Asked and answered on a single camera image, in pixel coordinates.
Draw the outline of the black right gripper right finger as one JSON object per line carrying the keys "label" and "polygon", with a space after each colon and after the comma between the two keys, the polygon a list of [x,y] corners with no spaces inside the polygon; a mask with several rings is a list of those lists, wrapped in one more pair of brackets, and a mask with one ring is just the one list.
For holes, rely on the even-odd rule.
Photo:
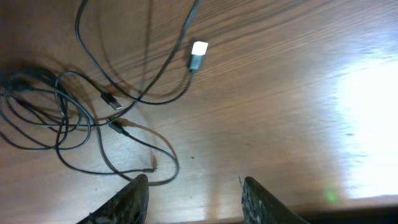
{"label": "black right gripper right finger", "polygon": [[246,224],[309,224],[253,177],[244,178],[241,204]]}

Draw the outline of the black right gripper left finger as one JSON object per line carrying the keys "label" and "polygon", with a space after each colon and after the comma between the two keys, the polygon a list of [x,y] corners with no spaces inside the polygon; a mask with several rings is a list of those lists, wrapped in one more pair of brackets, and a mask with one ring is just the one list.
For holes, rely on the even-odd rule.
{"label": "black right gripper left finger", "polygon": [[145,224],[148,202],[148,178],[140,174],[78,224]]}

